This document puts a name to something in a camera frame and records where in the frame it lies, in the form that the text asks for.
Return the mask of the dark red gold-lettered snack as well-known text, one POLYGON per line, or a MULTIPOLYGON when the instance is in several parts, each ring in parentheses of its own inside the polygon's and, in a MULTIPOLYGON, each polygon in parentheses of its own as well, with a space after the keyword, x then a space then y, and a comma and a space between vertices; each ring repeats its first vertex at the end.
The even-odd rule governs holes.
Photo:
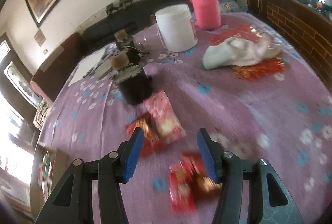
POLYGON ((140 153, 141 157, 151 156, 163 148, 163 140, 159 136, 152 116, 148 112, 137 116, 126 125, 127 134, 131 136, 137 127, 141 128, 144 132, 144 143, 140 153))

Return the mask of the small red candy packet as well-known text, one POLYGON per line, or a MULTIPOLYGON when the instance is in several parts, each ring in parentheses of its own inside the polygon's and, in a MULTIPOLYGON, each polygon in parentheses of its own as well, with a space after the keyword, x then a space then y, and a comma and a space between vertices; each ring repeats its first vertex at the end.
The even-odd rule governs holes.
POLYGON ((208 200, 218 196, 222 191, 222 184, 216 184, 209 176, 199 152, 184 151, 182 160, 190 166, 192 171, 192 191, 197 201, 208 200))

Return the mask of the black pot near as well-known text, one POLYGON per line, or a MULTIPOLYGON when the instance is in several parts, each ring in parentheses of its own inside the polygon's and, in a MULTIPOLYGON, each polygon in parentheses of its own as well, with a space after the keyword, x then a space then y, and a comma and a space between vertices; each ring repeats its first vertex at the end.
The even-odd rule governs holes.
POLYGON ((113 77, 123 98, 130 105, 141 104, 153 94, 152 77, 146 75, 145 66, 145 63, 140 63, 126 67, 113 77))

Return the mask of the purple floral tablecloth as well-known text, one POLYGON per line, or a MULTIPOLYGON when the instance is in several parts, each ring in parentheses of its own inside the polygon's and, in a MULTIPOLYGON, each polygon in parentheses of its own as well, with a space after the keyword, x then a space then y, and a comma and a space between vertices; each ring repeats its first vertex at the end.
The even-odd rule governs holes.
MULTIPOLYGON (((219 33, 243 23, 282 46, 283 72, 257 80, 232 69, 205 70, 203 55, 212 32, 198 30, 198 44, 186 52, 155 50, 145 72, 164 91, 186 136, 141 158, 121 187, 130 223, 211 223, 218 200, 190 213, 171 209, 169 165, 185 150, 196 150, 204 128, 213 140, 243 160, 267 159, 297 204, 305 223, 316 222, 331 203, 331 94, 306 61, 271 27, 247 13, 224 17, 219 33)), ((126 125, 146 111, 131 106, 107 76, 66 84, 40 134, 70 161, 98 160, 128 139, 126 125)))

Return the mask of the cardboard tray box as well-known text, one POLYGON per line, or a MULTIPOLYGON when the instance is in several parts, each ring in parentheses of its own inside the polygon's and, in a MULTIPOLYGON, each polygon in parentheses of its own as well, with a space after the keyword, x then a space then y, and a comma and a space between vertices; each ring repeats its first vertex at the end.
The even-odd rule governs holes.
POLYGON ((34 221, 67 168, 68 156, 59 148, 38 143, 30 181, 30 207, 34 221))

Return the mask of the tan notebook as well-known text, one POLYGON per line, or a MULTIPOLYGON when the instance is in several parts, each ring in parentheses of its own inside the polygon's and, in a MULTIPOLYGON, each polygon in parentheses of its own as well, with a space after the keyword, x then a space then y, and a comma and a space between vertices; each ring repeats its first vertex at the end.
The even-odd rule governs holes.
POLYGON ((100 80, 110 72, 112 72, 111 60, 106 59, 100 66, 96 67, 95 78, 100 80))

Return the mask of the cork stopper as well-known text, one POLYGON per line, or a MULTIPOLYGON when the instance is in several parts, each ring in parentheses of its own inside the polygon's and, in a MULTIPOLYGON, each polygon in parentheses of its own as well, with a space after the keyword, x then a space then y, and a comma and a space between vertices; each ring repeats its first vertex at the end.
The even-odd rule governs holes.
POLYGON ((118 42, 122 42, 128 38, 128 34, 124 29, 119 30, 116 33, 114 33, 114 36, 118 42))
POLYGON ((129 58, 126 53, 119 53, 112 56, 110 59, 110 64, 113 70, 120 70, 126 67, 130 63, 129 58))

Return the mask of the red foil bag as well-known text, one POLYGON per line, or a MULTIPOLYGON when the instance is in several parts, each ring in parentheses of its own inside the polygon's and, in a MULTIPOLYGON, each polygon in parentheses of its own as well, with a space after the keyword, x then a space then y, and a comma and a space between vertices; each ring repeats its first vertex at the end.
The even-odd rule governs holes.
POLYGON ((241 78, 254 80, 282 73, 281 45, 254 25, 243 24, 209 38, 202 63, 206 70, 231 67, 241 78))

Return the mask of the white paper sheet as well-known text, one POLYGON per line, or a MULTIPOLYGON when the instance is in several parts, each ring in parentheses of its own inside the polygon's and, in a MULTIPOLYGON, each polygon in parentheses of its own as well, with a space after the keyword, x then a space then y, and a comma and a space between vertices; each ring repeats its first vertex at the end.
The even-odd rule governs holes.
POLYGON ((74 69, 73 73, 70 75, 69 82, 67 86, 71 86, 74 83, 83 79, 83 77, 90 71, 93 67, 99 63, 100 59, 106 52, 106 48, 101 48, 100 50, 86 56, 83 58, 74 69))

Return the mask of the black pot far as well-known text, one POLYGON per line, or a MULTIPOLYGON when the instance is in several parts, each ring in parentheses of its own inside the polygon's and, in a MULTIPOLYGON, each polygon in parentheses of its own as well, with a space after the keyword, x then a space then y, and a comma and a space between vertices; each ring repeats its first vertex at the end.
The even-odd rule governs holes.
POLYGON ((141 61, 142 51, 134 46, 132 39, 117 40, 116 46, 119 51, 126 53, 130 63, 138 64, 141 61))

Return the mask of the clear glass bottle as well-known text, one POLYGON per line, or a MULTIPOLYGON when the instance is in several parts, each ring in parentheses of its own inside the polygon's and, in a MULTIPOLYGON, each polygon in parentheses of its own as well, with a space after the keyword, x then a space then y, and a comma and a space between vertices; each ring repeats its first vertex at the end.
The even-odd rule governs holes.
POLYGON ((164 43, 159 33, 141 31, 133 36, 133 42, 136 48, 145 52, 164 48, 164 43))

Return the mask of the cork stopper far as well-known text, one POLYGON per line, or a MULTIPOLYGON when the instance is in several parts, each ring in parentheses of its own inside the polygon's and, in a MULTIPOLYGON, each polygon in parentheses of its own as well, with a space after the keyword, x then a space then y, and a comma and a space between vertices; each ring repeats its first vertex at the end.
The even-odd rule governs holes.
POLYGON ((114 33, 114 36, 118 42, 122 42, 128 38, 128 34, 124 29, 119 30, 116 33, 114 33))

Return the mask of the black sofa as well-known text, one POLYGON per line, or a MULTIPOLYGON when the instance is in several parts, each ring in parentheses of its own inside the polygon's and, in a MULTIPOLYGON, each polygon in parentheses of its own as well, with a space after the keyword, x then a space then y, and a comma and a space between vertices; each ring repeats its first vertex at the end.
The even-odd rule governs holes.
POLYGON ((139 0, 124 10, 116 11, 106 18, 92 24, 82 33, 86 50, 95 51, 116 40, 115 33, 124 29, 134 34, 153 23, 153 15, 162 8, 187 4, 193 10, 189 0, 139 0))

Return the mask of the white plastic jar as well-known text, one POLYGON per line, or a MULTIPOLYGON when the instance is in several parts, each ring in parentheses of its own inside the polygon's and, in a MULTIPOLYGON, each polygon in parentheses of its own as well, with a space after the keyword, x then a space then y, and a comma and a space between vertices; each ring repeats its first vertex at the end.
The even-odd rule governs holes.
POLYGON ((184 52, 196 46, 198 38, 187 4, 165 7, 155 12, 164 45, 171 52, 184 52))

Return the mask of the pink sleeved bottle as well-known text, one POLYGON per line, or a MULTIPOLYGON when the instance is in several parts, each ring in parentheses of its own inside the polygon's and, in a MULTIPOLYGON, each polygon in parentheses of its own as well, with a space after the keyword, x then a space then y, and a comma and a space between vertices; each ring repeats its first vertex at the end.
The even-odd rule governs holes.
POLYGON ((193 6, 197 25, 203 30, 215 30, 221 26, 218 0, 189 0, 193 6))

